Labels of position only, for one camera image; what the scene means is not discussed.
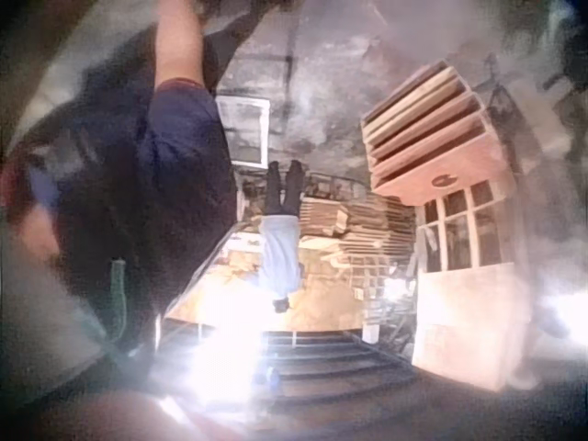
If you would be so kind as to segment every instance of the window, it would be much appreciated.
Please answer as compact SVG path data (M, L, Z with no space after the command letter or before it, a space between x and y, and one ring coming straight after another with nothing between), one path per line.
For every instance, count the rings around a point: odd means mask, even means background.
M439 251L439 228L436 225L424 230L426 243L426 272L441 271L441 253Z
M510 228L504 202L479 209L475 216L480 266L512 261Z
M437 201L433 199L424 204L424 223L431 223L438 220Z
M490 188L490 182L482 181L471 186L471 196L474 199L474 207L492 202L492 189Z
M451 193L443 198L443 204L445 205L445 215L452 216L468 209L466 202L466 192L463 190Z
M513 262L513 208L502 181L483 181L417 209L419 265L425 273Z
M447 233L447 269L470 268L468 218L463 215L448 220L445 228Z

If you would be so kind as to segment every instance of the leg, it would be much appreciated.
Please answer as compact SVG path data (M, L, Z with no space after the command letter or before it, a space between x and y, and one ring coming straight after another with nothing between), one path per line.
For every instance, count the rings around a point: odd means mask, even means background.
M269 169L267 170L266 207L264 209L264 214L266 216L283 214L282 204L280 203L282 183L280 181L277 166L277 162L274 161L269 165Z
M304 191L304 170L300 161L292 161L286 174L286 197L284 199L284 214L300 216L300 195Z

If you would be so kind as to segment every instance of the staircase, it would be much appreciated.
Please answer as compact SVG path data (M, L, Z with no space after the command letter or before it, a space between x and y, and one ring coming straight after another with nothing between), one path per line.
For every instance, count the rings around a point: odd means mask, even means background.
M198 336L204 343L212 331L164 323L153 376L183 403L190 401L183 385L190 382ZM386 400L415 377L406 361L362 344L354 333L267 333L264 342L263 362L279 372L281 387L278 394L257 394L263 422L252 424L244 405L217 403L204 411L255 439L308 439L374 424L390 417Z

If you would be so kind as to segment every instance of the window pane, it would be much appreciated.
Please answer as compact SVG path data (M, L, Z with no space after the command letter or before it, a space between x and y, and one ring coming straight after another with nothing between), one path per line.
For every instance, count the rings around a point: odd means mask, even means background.
M445 215L451 216L452 214L458 214L465 211L468 207L466 203L466 193L463 190L451 193L443 198L445 204Z
M426 243L426 272L441 271L441 253L439 252L439 229L436 225L424 229Z
M480 265L511 261L511 237L504 203L476 211Z
M471 186L471 195L474 199L474 206L479 207L487 202L492 202L492 189L488 181L482 181Z
M436 200L429 200L424 204L424 223L435 222L439 219L437 215L437 202Z
M469 232L466 216L448 220L447 230L447 269L471 267L469 254Z

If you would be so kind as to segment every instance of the wooden cabinet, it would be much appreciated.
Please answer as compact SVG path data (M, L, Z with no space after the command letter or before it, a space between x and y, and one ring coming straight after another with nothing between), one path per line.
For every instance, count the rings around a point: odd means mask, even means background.
M515 247L512 177L417 208L419 298L413 363L499 390L523 355L530 298Z

